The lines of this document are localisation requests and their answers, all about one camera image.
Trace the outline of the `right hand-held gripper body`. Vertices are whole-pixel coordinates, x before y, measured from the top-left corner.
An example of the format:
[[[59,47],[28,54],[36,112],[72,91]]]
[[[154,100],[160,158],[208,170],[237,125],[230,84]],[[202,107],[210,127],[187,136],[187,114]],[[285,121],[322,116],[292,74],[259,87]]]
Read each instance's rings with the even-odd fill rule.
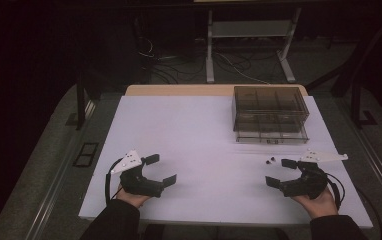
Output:
[[[326,173],[319,163],[347,160],[347,154],[319,152],[308,149],[298,160],[296,169],[301,176],[295,180],[281,182],[280,191],[285,197],[307,195],[310,199],[317,198],[330,185],[337,200],[343,200],[345,190],[343,184],[335,176]]]

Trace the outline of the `black metal stand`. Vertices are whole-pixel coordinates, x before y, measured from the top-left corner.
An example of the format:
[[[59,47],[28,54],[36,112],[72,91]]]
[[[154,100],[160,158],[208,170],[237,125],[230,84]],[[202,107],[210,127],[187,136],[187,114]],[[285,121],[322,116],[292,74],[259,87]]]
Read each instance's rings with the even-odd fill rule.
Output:
[[[369,111],[361,110],[361,85],[354,83],[351,89],[351,120],[358,129],[366,125],[376,125],[377,121]]]
[[[79,74],[76,78],[76,112],[69,115],[66,126],[75,126],[80,130],[86,120],[88,103],[98,97],[98,88],[92,80],[84,74]]]

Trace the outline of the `person's right hand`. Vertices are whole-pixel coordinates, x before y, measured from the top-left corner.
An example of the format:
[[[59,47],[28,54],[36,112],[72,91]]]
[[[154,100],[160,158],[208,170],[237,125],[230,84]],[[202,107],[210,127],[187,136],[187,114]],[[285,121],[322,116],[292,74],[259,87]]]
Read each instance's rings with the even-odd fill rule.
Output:
[[[306,195],[301,195],[293,197],[293,200],[299,203],[307,211],[311,219],[338,214],[334,197],[328,188],[325,188],[315,199],[310,199]]]

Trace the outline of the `smoky transparent drawer box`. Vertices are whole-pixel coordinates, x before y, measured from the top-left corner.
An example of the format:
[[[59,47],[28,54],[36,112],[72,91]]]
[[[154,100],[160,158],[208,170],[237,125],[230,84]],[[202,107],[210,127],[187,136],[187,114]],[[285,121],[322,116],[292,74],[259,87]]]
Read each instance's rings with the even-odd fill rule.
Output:
[[[302,132],[310,113],[298,87],[236,86],[233,131]]]

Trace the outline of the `metal floor rail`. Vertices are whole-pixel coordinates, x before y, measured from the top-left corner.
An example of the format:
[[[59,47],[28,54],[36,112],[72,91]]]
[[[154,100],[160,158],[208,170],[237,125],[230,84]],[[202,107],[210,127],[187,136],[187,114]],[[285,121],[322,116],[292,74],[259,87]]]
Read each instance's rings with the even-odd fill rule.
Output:
[[[66,178],[73,155],[84,130],[77,127],[76,102],[61,101],[44,129],[25,168],[26,180],[31,184],[30,200],[35,205],[28,222],[25,240],[39,240],[53,211]]]
[[[352,128],[358,142],[361,144],[364,153],[367,155],[366,159],[368,164],[372,168],[374,174],[376,175],[380,185],[382,186],[382,158],[379,153],[375,150],[375,146],[372,141],[368,138],[364,130],[356,125],[353,120],[345,114],[345,119],[347,124]]]

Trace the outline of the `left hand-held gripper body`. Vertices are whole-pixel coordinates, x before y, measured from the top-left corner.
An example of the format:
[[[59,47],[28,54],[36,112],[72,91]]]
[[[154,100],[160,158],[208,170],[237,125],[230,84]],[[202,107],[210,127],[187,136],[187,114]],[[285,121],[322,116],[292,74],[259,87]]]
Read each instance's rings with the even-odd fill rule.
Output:
[[[136,150],[129,151],[123,158],[116,160],[110,167],[110,175],[120,174],[120,185],[128,193],[149,197],[160,197],[163,183],[147,179],[142,174],[145,166]]]

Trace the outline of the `person's left hand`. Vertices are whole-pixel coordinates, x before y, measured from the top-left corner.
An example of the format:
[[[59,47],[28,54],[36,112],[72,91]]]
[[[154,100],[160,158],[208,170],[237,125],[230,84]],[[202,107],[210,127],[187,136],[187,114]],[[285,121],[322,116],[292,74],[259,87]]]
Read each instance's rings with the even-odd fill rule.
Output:
[[[150,199],[149,196],[128,193],[122,186],[119,187],[118,192],[116,193],[116,198],[136,207],[137,209],[142,207],[144,203]]]

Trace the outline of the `white metal desk frame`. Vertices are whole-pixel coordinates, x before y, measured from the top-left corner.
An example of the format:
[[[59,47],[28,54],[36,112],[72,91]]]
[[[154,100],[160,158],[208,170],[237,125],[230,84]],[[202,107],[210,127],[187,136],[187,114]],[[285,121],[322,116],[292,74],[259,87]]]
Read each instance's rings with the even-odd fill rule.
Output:
[[[213,11],[208,12],[207,24],[207,54],[206,54],[206,81],[214,83],[213,65],[213,39],[219,38],[247,38],[247,37],[284,37],[285,42],[276,56],[288,83],[295,83],[296,78],[288,63],[287,55],[290,49],[301,8],[294,10],[289,20],[257,20],[257,21],[214,21]]]

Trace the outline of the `black floor socket plate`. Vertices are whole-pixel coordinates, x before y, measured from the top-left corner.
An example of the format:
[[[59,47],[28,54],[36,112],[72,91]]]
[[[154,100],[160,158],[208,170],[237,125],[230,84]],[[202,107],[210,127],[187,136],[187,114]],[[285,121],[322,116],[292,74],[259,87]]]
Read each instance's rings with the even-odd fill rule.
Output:
[[[90,167],[96,155],[98,142],[85,142],[76,156],[74,167]]]

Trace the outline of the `white table mat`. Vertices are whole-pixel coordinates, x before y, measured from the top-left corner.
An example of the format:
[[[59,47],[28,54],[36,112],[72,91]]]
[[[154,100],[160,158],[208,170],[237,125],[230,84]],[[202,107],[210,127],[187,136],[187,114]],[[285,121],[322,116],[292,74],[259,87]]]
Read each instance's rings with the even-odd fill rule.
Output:
[[[304,209],[266,185],[299,177],[283,158],[299,159],[306,150],[336,148],[313,98],[307,98],[306,144],[240,143],[232,124],[229,96],[125,96],[120,100],[79,215],[96,217],[105,207],[105,175],[129,150],[142,157],[159,154],[144,167],[160,181],[177,175],[174,185],[141,209],[147,222],[210,225],[296,226],[309,217]]]

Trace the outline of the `transparent drawer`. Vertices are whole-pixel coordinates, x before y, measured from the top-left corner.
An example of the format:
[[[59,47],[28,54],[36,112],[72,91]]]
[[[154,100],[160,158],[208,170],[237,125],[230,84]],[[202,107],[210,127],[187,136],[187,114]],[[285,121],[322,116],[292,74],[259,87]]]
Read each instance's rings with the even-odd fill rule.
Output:
[[[297,132],[260,132],[237,131],[236,141],[240,143],[261,144],[306,144],[309,141],[305,133]]]

